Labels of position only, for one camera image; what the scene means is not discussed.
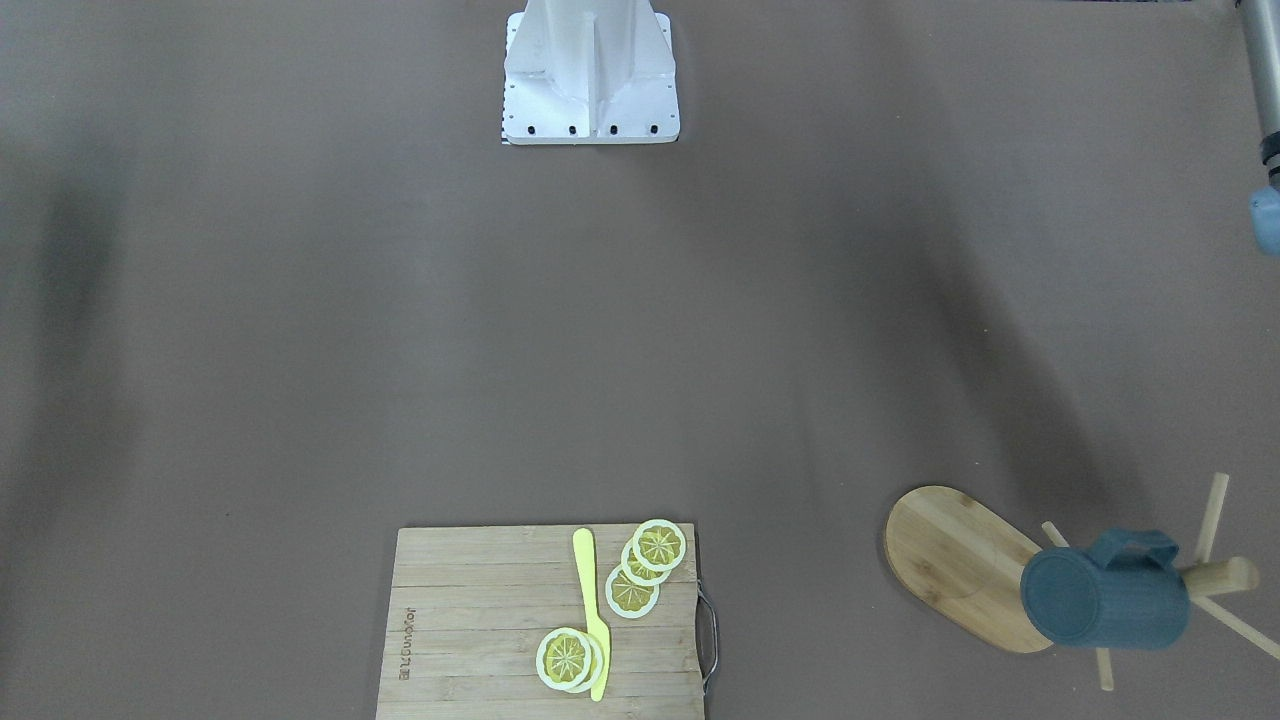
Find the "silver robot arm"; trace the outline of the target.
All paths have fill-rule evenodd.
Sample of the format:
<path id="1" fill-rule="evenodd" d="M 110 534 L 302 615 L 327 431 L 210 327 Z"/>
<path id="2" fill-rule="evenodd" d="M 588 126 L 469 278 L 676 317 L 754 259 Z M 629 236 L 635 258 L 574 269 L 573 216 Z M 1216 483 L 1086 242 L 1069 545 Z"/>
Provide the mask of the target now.
<path id="1" fill-rule="evenodd" d="M 1251 195 L 1254 240 L 1268 256 L 1279 255 L 1279 3 L 1235 1 L 1260 123 L 1260 161 L 1266 186 Z"/>

